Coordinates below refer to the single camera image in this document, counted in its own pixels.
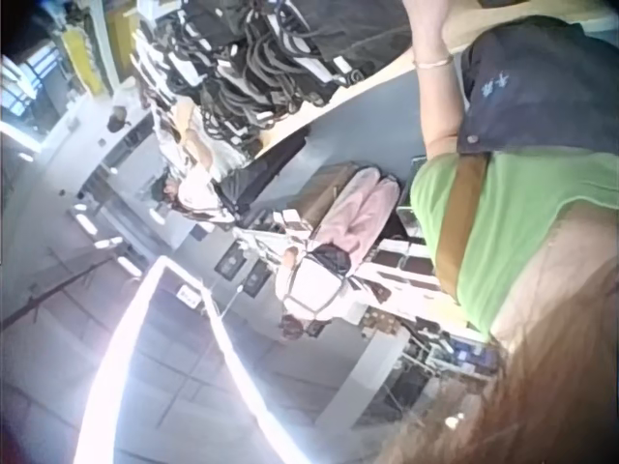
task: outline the green shirt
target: green shirt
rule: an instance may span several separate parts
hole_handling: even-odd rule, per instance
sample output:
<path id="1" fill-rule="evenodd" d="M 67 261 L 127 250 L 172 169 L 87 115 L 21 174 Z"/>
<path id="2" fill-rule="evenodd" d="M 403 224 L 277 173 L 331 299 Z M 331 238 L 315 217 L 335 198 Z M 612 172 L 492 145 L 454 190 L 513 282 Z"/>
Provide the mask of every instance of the green shirt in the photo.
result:
<path id="1" fill-rule="evenodd" d="M 411 189 L 432 261 L 456 164 L 457 155 L 432 159 Z M 619 157 L 558 148 L 494 153 L 457 281 L 457 299 L 483 334 L 561 209 L 576 200 L 619 209 Z"/>

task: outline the white pillar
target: white pillar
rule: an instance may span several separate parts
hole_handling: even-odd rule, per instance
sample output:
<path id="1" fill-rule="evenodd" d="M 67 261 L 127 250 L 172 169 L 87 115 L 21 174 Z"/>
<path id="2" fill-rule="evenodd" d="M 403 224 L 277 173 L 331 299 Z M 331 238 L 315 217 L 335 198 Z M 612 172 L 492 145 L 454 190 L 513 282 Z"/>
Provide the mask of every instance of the white pillar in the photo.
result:
<path id="1" fill-rule="evenodd" d="M 332 432 L 351 428 L 387 380 L 408 337 L 408 331 L 402 327 L 395 335 L 376 332 L 348 378 L 316 420 L 316 427 Z"/>

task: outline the bracelet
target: bracelet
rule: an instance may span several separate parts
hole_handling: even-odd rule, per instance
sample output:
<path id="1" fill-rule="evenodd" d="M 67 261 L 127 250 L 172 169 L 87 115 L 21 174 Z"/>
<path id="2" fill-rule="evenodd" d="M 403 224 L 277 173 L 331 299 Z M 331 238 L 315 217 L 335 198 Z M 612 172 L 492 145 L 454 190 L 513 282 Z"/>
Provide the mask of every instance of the bracelet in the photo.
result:
<path id="1" fill-rule="evenodd" d="M 441 66 L 449 65 L 452 61 L 454 61 L 454 55 L 449 55 L 448 58 L 445 58 L 441 61 L 436 61 L 434 63 L 417 63 L 415 60 L 413 60 L 413 64 L 418 70 L 431 70 L 434 68 L 440 68 Z"/>

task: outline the fluorescent light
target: fluorescent light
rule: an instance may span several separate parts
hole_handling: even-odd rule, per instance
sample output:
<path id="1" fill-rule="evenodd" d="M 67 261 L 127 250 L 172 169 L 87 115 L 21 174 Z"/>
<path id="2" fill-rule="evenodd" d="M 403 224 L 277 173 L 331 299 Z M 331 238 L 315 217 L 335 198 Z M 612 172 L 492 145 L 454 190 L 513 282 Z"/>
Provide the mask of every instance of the fluorescent light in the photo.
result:
<path id="1" fill-rule="evenodd" d="M 23 159 L 24 161 L 28 161 L 28 162 L 32 162 L 35 160 L 34 158 L 32 158 L 31 155 L 28 155 L 27 153 L 23 153 L 23 152 L 19 153 L 19 157 Z"/>
<path id="2" fill-rule="evenodd" d="M 256 423 L 280 459 L 284 464 L 310 464 L 308 458 L 267 409 L 255 383 L 232 347 L 210 292 L 199 280 L 167 256 L 160 256 L 148 271 L 109 341 L 86 403 L 74 464 L 113 462 L 116 423 L 133 349 L 149 303 L 166 268 L 182 278 L 189 286 L 199 289 L 213 335 L 223 353 L 232 379 L 255 416 Z"/>
<path id="3" fill-rule="evenodd" d="M 142 272 L 137 268 L 134 263 L 132 263 L 125 256 L 120 256 L 116 261 L 118 261 L 118 264 L 125 268 L 125 271 L 127 271 L 132 276 L 142 277 Z"/>
<path id="4" fill-rule="evenodd" d="M 79 225 L 81 225 L 90 235 L 97 235 L 97 232 L 99 232 L 97 226 L 93 224 L 92 221 L 85 215 L 75 215 L 75 219 L 77 219 Z"/>
<path id="5" fill-rule="evenodd" d="M 29 148 L 35 153 L 41 152 L 41 143 L 36 141 L 30 135 L 23 133 L 21 130 L 14 128 L 10 124 L 0 121 L 0 132 L 5 133 L 13 140 L 19 142 L 24 147 Z"/>
<path id="6" fill-rule="evenodd" d="M 148 210 L 148 212 L 151 214 L 151 218 L 153 218 L 153 220 L 157 224 L 165 225 L 165 217 L 160 215 L 159 212 L 155 208 L 151 208 L 150 210 Z"/>
<path id="7" fill-rule="evenodd" d="M 98 242 L 95 242 L 95 248 L 97 249 L 107 248 L 110 245 L 111 245 L 110 240 L 99 240 Z"/>

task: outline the brown strap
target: brown strap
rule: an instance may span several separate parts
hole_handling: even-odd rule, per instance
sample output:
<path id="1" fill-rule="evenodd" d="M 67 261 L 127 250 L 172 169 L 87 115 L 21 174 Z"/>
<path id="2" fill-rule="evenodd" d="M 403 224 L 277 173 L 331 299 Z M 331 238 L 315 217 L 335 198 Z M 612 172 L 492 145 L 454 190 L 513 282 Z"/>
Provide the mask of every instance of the brown strap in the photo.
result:
<path id="1" fill-rule="evenodd" d="M 449 192 L 436 250 L 436 276 L 443 290 L 457 301 L 457 277 L 484 187 L 488 153 L 460 155 Z"/>

